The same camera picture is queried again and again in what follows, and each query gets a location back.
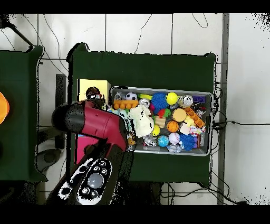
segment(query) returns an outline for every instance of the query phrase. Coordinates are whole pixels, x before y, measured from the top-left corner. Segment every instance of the white plush toy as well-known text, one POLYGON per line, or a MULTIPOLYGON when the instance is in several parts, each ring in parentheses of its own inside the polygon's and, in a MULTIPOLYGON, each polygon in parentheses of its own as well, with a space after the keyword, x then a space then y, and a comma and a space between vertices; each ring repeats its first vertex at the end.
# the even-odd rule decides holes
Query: white plush toy
POLYGON ((139 104, 129 110, 128 116, 133 120, 134 129, 138 138, 149 135, 154 129, 154 121, 150 115, 150 110, 145 105, 139 104))

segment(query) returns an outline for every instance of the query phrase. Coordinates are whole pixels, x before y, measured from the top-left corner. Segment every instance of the green tabletop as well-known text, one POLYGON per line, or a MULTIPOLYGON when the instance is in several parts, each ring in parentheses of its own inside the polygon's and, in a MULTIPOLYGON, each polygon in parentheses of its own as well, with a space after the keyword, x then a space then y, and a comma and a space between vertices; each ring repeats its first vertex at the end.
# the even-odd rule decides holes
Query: green tabletop
POLYGON ((35 167, 37 80, 41 46, 28 52, 0 51, 0 92, 9 114, 0 124, 0 180, 45 181, 35 167))
MULTIPOLYGON (((214 91, 213 53, 197 55, 124 54, 89 52, 84 43, 70 51, 72 100, 77 100, 77 80, 107 80, 111 86, 214 91)), ((71 144, 71 166, 74 164, 71 144)), ((201 182, 208 185, 209 155, 164 155, 135 153, 131 181, 201 182)))

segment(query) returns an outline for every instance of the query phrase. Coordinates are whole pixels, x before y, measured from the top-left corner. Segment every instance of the toy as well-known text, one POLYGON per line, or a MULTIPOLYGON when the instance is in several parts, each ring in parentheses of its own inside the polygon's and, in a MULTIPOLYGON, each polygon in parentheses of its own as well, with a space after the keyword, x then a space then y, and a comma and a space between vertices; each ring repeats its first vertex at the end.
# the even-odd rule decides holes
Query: toy
POLYGON ((180 96, 178 104, 182 108, 189 107, 193 104, 193 98, 190 95, 180 96))
POLYGON ((182 146, 182 149, 185 151, 190 151, 193 148, 197 148, 197 137, 192 137, 191 135, 180 135, 179 144, 182 146))
POLYGON ((150 101, 149 101, 149 99, 140 99, 139 104, 145 105, 146 108, 149 108, 150 101))
POLYGON ((155 106, 154 106, 153 104, 150 104, 150 105, 149 105, 149 109, 152 110, 152 111, 154 111, 155 106))
POLYGON ((202 130, 196 126, 191 126, 189 134, 193 137, 198 137, 202 132, 202 130))
POLYGON ((194 120, 189 116, 186 117, 184 122, 187 124, 188 127, 190 127, 191 125, 195 125, 194 120))
POLYGON ((157 140, 152 135, 147 135, 143 137, 144 143, 148 146, 157 146, 157 140))
POLYGON ((166 102, 169 105, 173 105, 178 101, 178 96, 174 92, 170 92, 166 95, 166 102))
POLYGON ((161 109, 167 108, 169 105, 166 102, 166 93, 156 92, 152 96, 151 103, 154 105, 154 114, 157 115, 161 109))
POLYGON ((192 96, 193 102, 205 102, 205 97, 203 96, 192 96))
POLYGON ((179 104, 178 104, 178 102, 176 102, 175 104, 173 104, 173 105, 170 105, 170 109, 171 110, 173 110, 173 109, 176 109, 177 107, 179 107, 179 104))
POLYGON ((165 135, 159 136, 159 138, 158 138, 158 145, 160 147, 166 147, 168 144, 169 144, 169 139, 168 139, 167 136, 165 136, 165 135))
POLYGON ((179 130, 179 124, 174 120, 167 123, 167 130, 169 132, 177 132, 179 130))
POLYGON ((185 135, 188 135, 189 132, 190 132, 190 127, 187 126, 186 123, 182 123, 182 124, 180 124, 179 131, 180 131, 181 133, 185 134, 185 135))
POLYGON ((9 103, 0 92, 0 124, 4 121, 9 112, 9 103))
POLYGON ((175 120, 176 122, 182 122, 183 120, 186 119, 187 114, 186 112, 181 109, 181 108, 177 108, 172 112, 171 117, 173 118, 173 120, 175 120))
POLYGON ((160 128, 158 125, 154 125, 154 130, 151 132, 152 136, 158 136, 160 133, 160 128))
POLYGON ((115 109, 131 109, 134 107, 137 107, 139 102, 137 100, 114 100, 113 101, 113 107, 115 109))
POLYGON ((137 100, 137 94, 135 94, 134 92, 129 92, 126 95, 126 100, 137 100))
POLYGON ((117 92, 114 95, 114 99, 113 100, 125 100, 126 96, 122 93, 122 92, 117 92))
POLYGON ((180 141, 180 136, 179 136, 179 134, 176 133, 176 132, 173 132, 173 133, 169 134, 169 141, 170 141, 170 143, 172 143, 172 144, 178 144, 179 141, 180 141))
POLYGON ((139 104, 136 108, 130 109, 128 116, 132 119, 136 136, 138 138, 149 135, 154 129, 154 121, 150 111, 144 105, 139 104))
POLYGON ((171 111, 170 109, 166 108, 166 109, 161 109, 159 112, 158 112, 158 116, 160 117, 169 117, 171 115, 171 111))
POLYGON ((149 99, 149 100, 152 100, 152 96, 146 95, 146 94, 138 94, 138 97, 140 99, 149 99))
POLYGON ((180 153, 182 150, 182 146, 177 144, 171 144, 167 146, 167 149, 170 153, 180 153))
POLYGON ((205 123, 198 117, 197 114, 195 114, 195 112, 190 107, 185 108, 185 112, 194 120, 198 127, 201 128, 205 125, 205 123))
POLYGON ((155 116, 155 124, 157 124, 160 128, 165 127, 166 118, 155 116))

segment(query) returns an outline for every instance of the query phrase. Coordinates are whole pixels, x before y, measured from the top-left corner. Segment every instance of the metal frame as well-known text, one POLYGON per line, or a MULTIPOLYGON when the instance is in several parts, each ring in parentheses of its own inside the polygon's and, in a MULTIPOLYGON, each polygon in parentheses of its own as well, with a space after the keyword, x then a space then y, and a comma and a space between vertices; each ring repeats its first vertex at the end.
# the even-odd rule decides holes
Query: metal frame
MULTIPOLYGON (((229 13, 223 13, 223 33, 222 33, 222 55, 221 55, 221 75, 220 88, 223 94, 220 98, 219 122, 226 121, 227 110, 227 76, 228 76, 228 48, 229 48, 229 13)), ((224 193, 224 166, 225 166, 225 134, 226 128, 219 133, 219 151, 218 151, 218 188, 224 193)), ((223 204, 224 197, 218 193, 218 205, 223 204)))

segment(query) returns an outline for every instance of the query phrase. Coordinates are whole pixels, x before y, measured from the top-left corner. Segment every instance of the orange toy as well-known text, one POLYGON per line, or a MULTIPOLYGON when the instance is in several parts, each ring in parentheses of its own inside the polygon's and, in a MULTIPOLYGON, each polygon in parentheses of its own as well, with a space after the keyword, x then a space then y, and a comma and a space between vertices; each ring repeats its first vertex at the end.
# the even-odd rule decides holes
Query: orange toy
POLYGON ((177 132, 179 130, 179 124, 174 120, 167 123, 167 130, 169 132, 177 132))
POLYGON ((9 103, 0 92, 0 124, 4 121, 9 112, 9 103))
POLYGON ((205 123, 197 116, 197 114, 190 107, 184 108, 184 110, 187 113, 187 115, 194 120, 195 124, 198 127, 201 128, 204 126, 205 123))
POLYGON ((131 109, 137 107, 139 104, 138 100, 115 100, 113 102, 113 107, 117 109, 131 109))

